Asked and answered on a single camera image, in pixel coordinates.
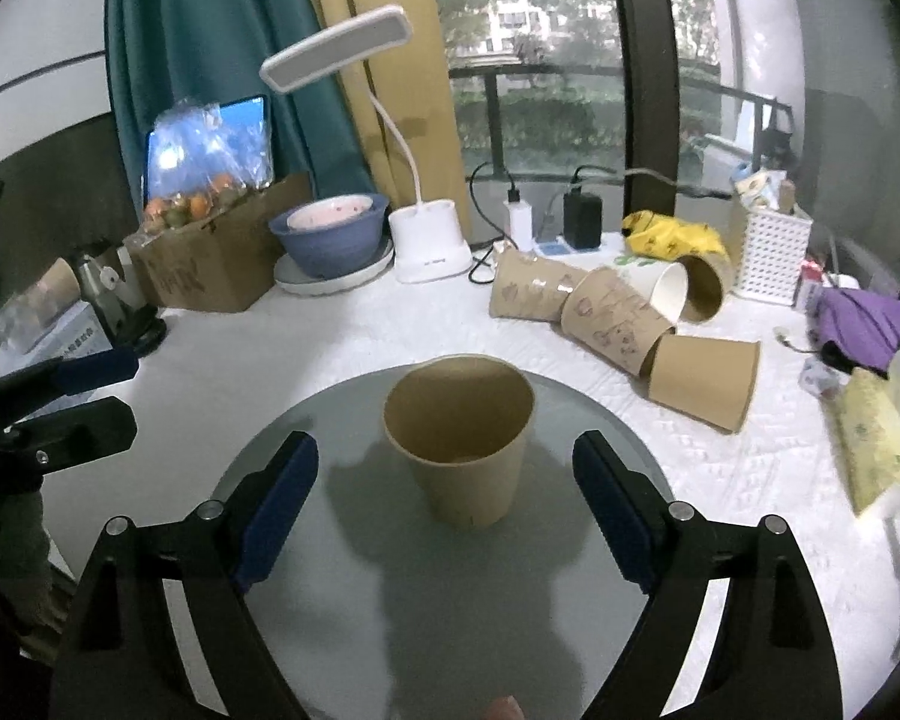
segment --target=white tablecloth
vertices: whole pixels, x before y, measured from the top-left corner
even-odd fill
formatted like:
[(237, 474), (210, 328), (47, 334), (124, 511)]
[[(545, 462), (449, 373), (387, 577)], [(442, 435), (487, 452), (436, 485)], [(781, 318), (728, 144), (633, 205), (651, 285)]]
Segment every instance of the white tablecloth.
[[(350, 377), (444, 354), (479, 352), (573, 386), (618, 415), (658, 458), (677, 498), (706, 517), (791, 524), (833, 635), (845, 713), (855, 714), (893, 667), (899, 549), (880, 523), (858, 523), (821, 405), (797, 386), (804, 357), (773, 338), (797, 332), (787, 308), (730, 298), (708, 324), (681, 332), (763, 341), (749, 419), (738, 435), (653, 403), (620, 370), (538, 322), (491, 319), (490, 288), (465, 277), (401, 285), (392, 271), (349, 293), (294, 298), (272, 290), (242, 314), (167, 313), (170, 333), (132, 382), (100, 391), (132, 405), (130, 452), (50, 476), (50, 534), (82, 571), (103, 523), (184, 517), (207, 498), (240, 449), (303, 398)], [(718, 583), (670, 708), (692, 700), (719, 622)], [(553, 720), (535, 718), (533, 720)]]

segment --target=yellow tissue package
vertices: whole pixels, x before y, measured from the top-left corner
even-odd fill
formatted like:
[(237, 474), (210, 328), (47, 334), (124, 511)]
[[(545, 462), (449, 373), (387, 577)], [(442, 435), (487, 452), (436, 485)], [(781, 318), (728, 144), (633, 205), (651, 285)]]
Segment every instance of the yellow tissue package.
[(720, 233), (709, 224), (696, 224), (653, 211), (637, 211), (621, 223), (626, 242), (636, 254), (658, 260), (677, 260), (708, 251), (727, 256)]
[(900, 375), (894, 373), (892, 366), (885, 381), (855, 368), (836, 401), (850, 499), (858, 515), (869, 510), (893, 517), (900, 510)]

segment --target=black power adapter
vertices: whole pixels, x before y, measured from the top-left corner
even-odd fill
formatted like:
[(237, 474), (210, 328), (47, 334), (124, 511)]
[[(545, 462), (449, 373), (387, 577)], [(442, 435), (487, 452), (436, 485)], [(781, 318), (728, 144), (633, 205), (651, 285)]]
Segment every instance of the black power adapter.
[(563, 196), (563, 240), (575, 250), (600, 248), (604, 201), (574, 186)]

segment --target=purple cloth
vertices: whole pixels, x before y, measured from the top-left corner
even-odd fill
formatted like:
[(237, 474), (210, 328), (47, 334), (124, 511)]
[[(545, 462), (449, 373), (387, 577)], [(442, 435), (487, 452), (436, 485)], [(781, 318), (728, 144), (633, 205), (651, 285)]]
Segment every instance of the purple cloth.
[(836, 343), (850, 360), (886, 372), (900, 348), (900, 300), (866, 290), (820, 290), (809, 312), (815, 341)]

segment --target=green curtain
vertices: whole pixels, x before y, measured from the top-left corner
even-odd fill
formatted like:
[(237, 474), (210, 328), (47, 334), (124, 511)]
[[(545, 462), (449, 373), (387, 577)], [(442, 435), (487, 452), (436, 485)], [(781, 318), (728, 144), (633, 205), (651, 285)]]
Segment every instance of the green curtain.
[(106, 0), (110, 102), (138, 213), (146, 134), (178, 100), (268, 95), (277, 178), (307, 170), (314, 197), (374, 191), (333, 77), (291, 95), (260, 80), (261, 62), (319, 30), (310, 0)]

